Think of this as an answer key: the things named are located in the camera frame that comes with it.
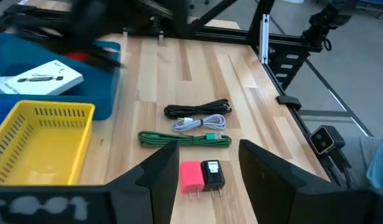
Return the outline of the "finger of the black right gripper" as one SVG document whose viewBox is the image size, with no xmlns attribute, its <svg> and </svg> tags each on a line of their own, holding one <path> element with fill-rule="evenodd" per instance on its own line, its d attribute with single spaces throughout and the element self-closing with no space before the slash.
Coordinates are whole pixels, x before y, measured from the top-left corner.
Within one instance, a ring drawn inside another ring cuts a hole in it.
<svg viewBox="0 0 383 224">
<path fill-rule="evenodd" d="M 114 52 L 105 49 L 97 49 L 91 52 L 91 64 L 102 70 L 111 70 L 113 68 L 127 68 L 123 63 L 112 59 Z"/>
</svg>

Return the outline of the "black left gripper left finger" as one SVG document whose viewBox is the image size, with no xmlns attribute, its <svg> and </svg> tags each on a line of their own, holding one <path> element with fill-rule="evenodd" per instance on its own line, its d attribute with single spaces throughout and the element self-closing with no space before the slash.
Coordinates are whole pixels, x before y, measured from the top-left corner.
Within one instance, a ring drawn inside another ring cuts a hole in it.
<svg viewBox="0 0 383 224">
<path fill-rule="evenodd" d="M 115 224 L 170 224 L 180 151 L 171 141 L 109 184 Z"/>
</svg>

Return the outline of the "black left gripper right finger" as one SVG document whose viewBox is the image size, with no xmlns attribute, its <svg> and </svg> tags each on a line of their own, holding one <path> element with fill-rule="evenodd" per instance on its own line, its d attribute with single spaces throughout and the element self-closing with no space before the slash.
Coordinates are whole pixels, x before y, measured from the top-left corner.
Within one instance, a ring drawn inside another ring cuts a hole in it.
<svg viewBox="0 0 383 224">
<path fill-rule="evenodd" d="M 247 139 L 239 165 L 258 224 L 375 224 L 374 192 L 346 190 Z"/>
</svg>

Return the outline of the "pink wall charger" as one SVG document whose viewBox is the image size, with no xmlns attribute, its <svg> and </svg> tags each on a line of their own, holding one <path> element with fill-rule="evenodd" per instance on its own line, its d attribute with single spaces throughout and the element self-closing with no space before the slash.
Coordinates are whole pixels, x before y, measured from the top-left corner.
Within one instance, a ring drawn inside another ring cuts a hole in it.
<svg viewBox="0 0 383 224">
<path fill-rule="evenodd" d="M 200 198 L 205 181 L 200 161 L 184 161 L 180 164 L 181 193 L 188 194 L 192 199 L 192 193 L 196 193 Z"/>
</svg>

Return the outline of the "white product box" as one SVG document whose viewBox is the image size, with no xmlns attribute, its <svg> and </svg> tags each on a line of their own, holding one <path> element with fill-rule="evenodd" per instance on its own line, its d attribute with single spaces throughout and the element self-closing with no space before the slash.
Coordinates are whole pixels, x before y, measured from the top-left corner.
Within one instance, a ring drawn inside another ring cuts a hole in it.
<svg viewBox="0 0 383 224">
<path fill-rule="evenodd" d="M 4 85 L 12 95 L 60 95 L 83 82 L 83 75 L 58 60 L 23 72 Z"/>
</svg>

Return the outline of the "small white printed packet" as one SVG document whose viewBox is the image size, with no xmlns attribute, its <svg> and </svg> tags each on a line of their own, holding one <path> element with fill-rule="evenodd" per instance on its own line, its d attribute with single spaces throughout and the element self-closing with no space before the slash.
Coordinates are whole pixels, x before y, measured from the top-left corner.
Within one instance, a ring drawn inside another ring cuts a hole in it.
<svg viewBox="0 0 383 224">
<path fill-rule="evenodd" d="M 0 77 L 0 94 L 16 94 L 16 92 L 4 84 L 8 81 L 13 79 L 13 77 Z"/>
</svg>

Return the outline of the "teal plastic bin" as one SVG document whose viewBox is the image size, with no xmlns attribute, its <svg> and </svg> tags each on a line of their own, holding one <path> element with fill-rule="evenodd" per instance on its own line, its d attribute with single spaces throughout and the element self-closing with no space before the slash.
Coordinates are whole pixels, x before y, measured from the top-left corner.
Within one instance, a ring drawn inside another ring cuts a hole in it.
<svg viewBox="0 0 383 224">
<path fill-rule="evenodd" d="M 83 76 L 83 81 L 59 95 L 0 94 L 0 100 L 92 103 L 95 105 L 94 120 L 100 121 L 109 118 L 113 110 L 119 81 L 118 68 L 104 72 L 86 63 L 51 52 L 12 34 L 0 33 L 0 83 L 54 60 L 58 60 L 80 73 Z"/>
</svg>

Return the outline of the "black table clamp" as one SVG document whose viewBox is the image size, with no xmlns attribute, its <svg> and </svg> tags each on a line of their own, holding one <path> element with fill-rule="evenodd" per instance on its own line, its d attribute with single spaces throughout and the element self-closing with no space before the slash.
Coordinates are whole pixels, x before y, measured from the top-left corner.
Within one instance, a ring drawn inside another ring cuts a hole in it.
<svg viewBox="0 0 383 224">
<path fill-rule="evenodd" d="M 302 107 L 302 104 L 299 101 L 299 99 L 293 96 L 281 95 L 281 96 L 277 96 L 276 100 L 278 104 L 285 105 L 290 108 L 294 108 L 296 111 L 299 111 L 300 108 Z"/>
</svg>

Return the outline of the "person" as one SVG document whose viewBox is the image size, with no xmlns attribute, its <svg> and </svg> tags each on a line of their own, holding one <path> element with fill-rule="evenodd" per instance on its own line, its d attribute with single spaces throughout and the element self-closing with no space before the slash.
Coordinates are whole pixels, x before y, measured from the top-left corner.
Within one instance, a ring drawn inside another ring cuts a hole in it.
<svg viewBox="0 0 383 224">
<path fill-rule="evenodd" d="M 341 149 L 354 188 L 383 189 L 383 138 L 349 136 Z"/>
</svg>

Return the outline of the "yellow plastic basket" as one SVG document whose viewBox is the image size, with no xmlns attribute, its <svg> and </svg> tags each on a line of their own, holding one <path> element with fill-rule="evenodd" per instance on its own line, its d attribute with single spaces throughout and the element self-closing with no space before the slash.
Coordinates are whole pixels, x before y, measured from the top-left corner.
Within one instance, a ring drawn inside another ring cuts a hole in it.
<svg viewBox="0 0 383 224">
<path fill-rule="evenodd" d="M 92 133 L 91 103 L 18 101 L 0 125 L 0 185 L 75 185 Z"/>
</svg>

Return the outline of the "black wall charger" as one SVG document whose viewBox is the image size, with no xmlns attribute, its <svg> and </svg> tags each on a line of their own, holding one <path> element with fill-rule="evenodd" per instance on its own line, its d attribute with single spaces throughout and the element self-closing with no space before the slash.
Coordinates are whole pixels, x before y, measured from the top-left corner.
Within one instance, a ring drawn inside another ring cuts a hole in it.
<svg viewBox="0 0 383 224">
<path fill-rule="evenodd" d="M 214 191 L 217 191 L 219 196 L 222 197 L 221 189 L 224 187 L 226 181 L 219 160 L 203 161 L 201 163 L 201 169 L 205 184 L 203 191 L 211 192 L 212 197 L 215 196 Z"/>
</svg>

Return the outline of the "black aluminium table frame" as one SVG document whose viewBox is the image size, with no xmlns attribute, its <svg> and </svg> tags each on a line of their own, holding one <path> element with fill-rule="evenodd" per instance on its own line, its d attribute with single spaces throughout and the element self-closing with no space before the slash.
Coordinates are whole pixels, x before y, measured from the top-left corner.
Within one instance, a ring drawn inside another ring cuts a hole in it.
<svg viewBox="0 0 383 224">
<path fill-rule="evenodd" d="M 257 36 L 261 31 L 261 17 L 263 14 L 269 14 L 275 2 L 275 0 L 259 0 L 249 30 L 240 30 L 210 25 L 215 16 L 236 2 L 236 0 L 222 0 L 207 13 L 187 24 L 185 33 L 181 34 L 173 28 L 169 19 L 164 15 L 164 9 L 158 4 L 158 0 L 138 1 L 143 9 L 151 11 L 160 21 L 152 23 L 150 28 L 142 30 L 129 30 L 124 27 L 123 31 L 128 32 L 130 36 L 153 37 L 163 35 L 164 37 L 176 39 L 248 45 L 257 56 L 260 56 Z M 13 26 L 16 16 L 21 19 L 27 16 L 37 16 L 51 21 L 60 21 L 68 12 L 12 4 L 0 16 L 0 32 L 4 32 Z M 323 49 L 325 48 L 306 44 L 301 36 L 269 34 L 269 61 L 267 65 L 264 65 L 264 68 L 280 96 L 286 95 L 285 89 L 310 54 L 312 52 L 321 52 Z"/>
</svg>

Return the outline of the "silver frame bracket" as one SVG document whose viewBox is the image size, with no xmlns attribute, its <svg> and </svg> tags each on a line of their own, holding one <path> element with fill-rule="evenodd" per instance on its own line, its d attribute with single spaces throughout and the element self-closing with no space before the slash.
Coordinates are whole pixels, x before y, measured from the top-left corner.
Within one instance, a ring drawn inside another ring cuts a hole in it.
<svg viewBox="0 0 383 224">
<path fill-rule="evenodd" d="M 261 19 L 259 55 L 261 64 L 267 65 L 269 61 L 269 20 L 268 14 L 263 14 Z"/>
</svg>

